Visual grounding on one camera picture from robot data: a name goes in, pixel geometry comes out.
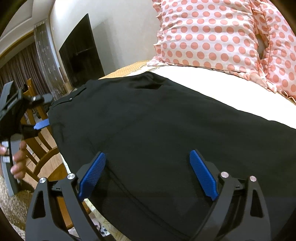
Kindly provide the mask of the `person left hand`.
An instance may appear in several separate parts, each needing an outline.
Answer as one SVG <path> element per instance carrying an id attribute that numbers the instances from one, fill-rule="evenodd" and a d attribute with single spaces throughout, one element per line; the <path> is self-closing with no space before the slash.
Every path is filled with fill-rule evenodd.
<path id="1" fill-rule="evenodd" d="M 14 165 L 10 172 L 15 179 L 23 179 L 26 174 L 26 150 L 27 144 L 25 141 L 20 142 L 19 150 L 13 155 Z"/>

